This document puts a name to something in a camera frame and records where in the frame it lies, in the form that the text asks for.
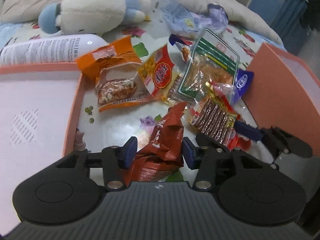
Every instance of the plush toy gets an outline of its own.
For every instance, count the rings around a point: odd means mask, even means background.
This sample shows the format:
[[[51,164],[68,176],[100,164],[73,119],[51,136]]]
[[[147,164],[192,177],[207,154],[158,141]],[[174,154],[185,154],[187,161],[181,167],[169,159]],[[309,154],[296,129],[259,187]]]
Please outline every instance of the plush toy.
[[[145,19],[151,0],[63,0],[45,7],[38,23],[46,33],[102,35]]]

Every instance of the white bottle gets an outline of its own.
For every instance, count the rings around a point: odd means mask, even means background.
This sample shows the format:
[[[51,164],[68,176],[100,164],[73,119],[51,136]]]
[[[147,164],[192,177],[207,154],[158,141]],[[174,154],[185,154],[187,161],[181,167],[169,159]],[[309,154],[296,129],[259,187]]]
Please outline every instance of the white bottle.
[[[8,45],[0,55],[1,65],[73,62],[75,58],[108,43],[94,34],[65,35]]]

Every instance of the orange snack package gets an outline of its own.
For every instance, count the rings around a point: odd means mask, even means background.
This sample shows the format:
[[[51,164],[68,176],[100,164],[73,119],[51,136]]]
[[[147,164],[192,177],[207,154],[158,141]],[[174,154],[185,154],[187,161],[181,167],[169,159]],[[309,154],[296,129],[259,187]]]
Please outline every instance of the orange snack package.
[[[137,74],[141,60],[130,36],[76,59],[79,69],[95,82],[99,112],[154,100]]]
[[[141,149],[131,167],[124,170],[124,181],[158,181],[183,166],[181,143],[186,102],[170,107],[155,126],[150,142]]]

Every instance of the ribbed gray surface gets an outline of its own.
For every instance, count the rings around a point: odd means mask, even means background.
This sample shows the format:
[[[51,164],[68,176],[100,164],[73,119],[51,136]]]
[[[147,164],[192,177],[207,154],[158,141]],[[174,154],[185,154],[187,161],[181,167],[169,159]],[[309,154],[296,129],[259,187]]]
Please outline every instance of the ribbed gray surface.
[[[263,228],[225,214],[209,193],[186,182],[133,182],[108,193],[86,218],[59,227],[21,223],[8,240],[309,240],[296,224]]]

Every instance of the white oval logo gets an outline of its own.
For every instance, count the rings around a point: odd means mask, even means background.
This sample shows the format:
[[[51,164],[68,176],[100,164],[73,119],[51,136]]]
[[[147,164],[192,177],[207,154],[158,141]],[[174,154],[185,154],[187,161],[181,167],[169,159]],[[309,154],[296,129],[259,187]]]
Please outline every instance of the white oval logo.
[[[244,74],[237,82],[237,88],[243,88],[245,86],[245,84],[247,83],[248,81],[248,76],[247,74]]]

